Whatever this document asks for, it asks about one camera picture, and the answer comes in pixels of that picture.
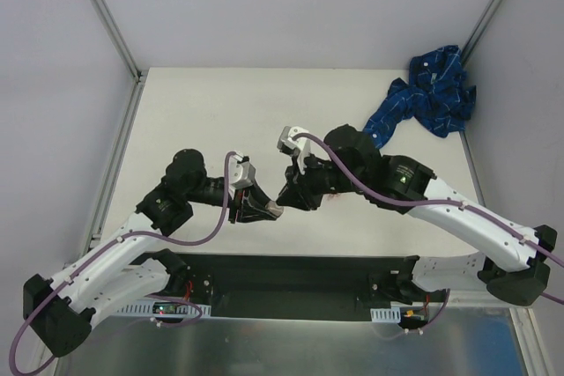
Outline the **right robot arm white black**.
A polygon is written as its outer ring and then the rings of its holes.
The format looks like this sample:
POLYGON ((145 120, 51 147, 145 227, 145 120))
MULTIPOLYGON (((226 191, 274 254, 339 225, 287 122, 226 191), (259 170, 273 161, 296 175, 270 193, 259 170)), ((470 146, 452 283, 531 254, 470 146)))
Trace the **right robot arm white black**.
POLYGON ((356 193, 376 207, 435 225, 474 248, 452 257, 416 257, 397 278, 401 299, 426 292, 487 291, 514 306, 546 295, 557 232, 519 225, 460 194, 435 171, 406 156, 383 155, 370 135, 346 124, 324 139, 286 127, 277 142, 289 156, 277 203, 317 210, 327 195, 356 193))

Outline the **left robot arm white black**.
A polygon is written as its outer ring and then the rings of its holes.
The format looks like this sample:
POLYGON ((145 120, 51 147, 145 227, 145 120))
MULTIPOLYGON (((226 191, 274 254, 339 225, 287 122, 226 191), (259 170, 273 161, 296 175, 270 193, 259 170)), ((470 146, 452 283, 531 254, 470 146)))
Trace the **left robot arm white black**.
POLYGON ((168 250, 127 276, 124 268, 194 215, 193 204, 217 206, 219 222, 275 221, 283 213, 259 187, 248 157, 230 151, 224 173, 208 176, 204 157, 194 149, 178 151, 160 183, 107 240, 50 278, 30 277, 23 286, 23 317, 56 358, 73 352, 95 326, 134 298, 163 291, 180 294, 184 266, 168 250))

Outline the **clear nail polish bottle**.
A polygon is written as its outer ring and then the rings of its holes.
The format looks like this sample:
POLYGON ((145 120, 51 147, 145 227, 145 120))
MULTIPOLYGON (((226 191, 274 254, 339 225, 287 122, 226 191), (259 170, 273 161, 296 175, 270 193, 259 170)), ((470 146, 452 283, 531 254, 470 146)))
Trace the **clear nail polish bottle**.
POLYGON ((279 218, 284 213, 284 207, 274 201, 269 201, 266 205, 266 209, 275 219, 279 218))

